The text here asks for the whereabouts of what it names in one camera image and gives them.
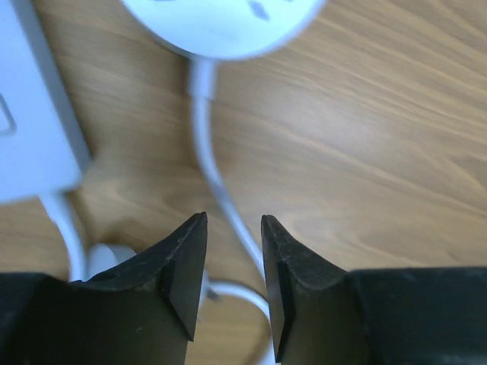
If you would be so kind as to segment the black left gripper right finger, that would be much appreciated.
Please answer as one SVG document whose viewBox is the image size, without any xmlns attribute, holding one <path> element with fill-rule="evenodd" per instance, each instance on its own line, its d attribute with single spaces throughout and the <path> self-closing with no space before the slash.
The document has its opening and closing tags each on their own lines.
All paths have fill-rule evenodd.
<svg viewBox="0 0 487 365">
<path fill-rule="evenodd" d="M 484 364 L 486 269 L 345 271 L 261 220 L 281 364 Z"/>
</svg>

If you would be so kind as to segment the light blue power strip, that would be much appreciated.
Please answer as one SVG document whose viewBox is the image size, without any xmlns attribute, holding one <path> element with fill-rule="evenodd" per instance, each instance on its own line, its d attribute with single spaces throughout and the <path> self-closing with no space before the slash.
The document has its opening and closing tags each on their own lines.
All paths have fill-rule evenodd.
<svg viewBox="0 0 487 365">
<path fill-rule="evenodd" d="M 72 190 L 91 162 L 30 1 L 1 3 L 1 203 Z"/>
</svg>

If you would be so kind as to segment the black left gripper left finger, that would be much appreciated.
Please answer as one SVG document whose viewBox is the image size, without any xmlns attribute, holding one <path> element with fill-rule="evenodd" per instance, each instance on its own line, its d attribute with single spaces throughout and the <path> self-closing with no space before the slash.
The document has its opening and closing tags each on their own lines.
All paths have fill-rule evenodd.
<svg viewBox="0 0 487 365">
<path fill-rule="evenodd" d="M 194 339 L 208 237 L 197 213 L 86 282 L 1 276 L 3 364 L 182 364 Z"/>
</svg>

